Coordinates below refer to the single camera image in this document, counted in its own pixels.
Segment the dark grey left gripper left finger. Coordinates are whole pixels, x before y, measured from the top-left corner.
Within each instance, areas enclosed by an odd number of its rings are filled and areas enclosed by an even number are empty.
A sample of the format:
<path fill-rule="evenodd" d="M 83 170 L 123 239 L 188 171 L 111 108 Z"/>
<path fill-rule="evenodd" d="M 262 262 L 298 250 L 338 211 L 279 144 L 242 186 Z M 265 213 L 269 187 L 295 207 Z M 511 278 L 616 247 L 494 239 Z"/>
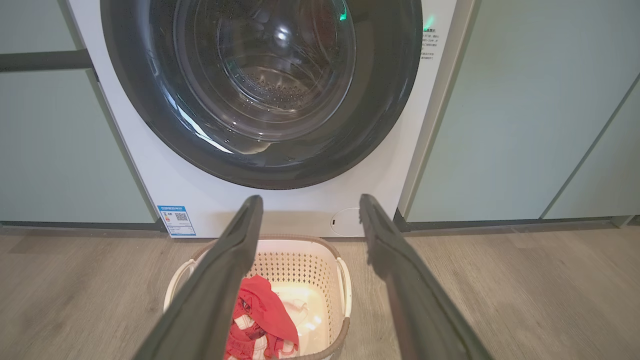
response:
<path fill-rule="evenodd" d="M 263 199 L 249 196 L 174 296 L 136 360 L 221 360 L 242 279 L 252 268 Z"/>

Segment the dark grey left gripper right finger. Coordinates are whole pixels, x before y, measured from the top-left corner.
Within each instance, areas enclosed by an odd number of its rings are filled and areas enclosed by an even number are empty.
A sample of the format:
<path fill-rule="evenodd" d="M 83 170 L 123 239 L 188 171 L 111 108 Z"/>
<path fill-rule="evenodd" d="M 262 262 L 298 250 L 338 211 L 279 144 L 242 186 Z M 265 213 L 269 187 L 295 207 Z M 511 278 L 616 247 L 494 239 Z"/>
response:
<path fill-rule="evenodd" d="M 490 360 L 441 283 L 371 194 L 359 198 L 367 262 L 386 285 L 403 360 Z"/>

